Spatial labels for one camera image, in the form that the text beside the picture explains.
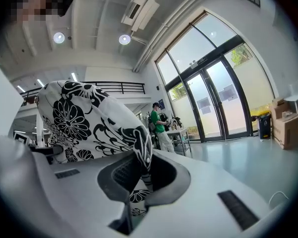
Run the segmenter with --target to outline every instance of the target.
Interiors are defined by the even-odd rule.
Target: green t-shirt
[[[164,132],[164,126],[162,124],[157,124],[157,121],[161,121],[158,113],[156,111],[151,112],[151,121],[155,125],[155,133],[162,133]]]

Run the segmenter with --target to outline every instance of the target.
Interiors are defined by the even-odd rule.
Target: white pants
[[[168,137],[168,134],[165,131],[157,134],[157,137],[159,138],[160,147],[162,151],[168,151],[168,152],[174,153],[172,141]]]

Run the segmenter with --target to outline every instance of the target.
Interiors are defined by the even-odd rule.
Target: cardboard box
[[[281,98],[274,99],[270,107],[272,120],[282,118],[282,113],[288,110],[289,110],[289,104],[287,101]]]
[[[286,118],[274,119],[273,137],[283,149],[291,149],[298,145],[298,114]]]

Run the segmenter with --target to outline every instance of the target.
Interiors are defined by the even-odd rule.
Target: air conditioner
[[[132,26],[134,32],[143,30],[158,7],[155,0],[131,0],[121,22]]]

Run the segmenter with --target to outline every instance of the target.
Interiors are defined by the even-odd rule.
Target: person
[[[160,116],[158,115],[158,110],[160,109],[160,105],[158,102],[155,102],[152,105],[151,112],[151,122],[155,125],[155,133],[160,142],[160,147],[162,151],[169,151],[174,153],[174,148],[171,142],[171,139],[168,137],[167,133],[164,130],[164,125],[167,125],[166,121],[161,121]]]

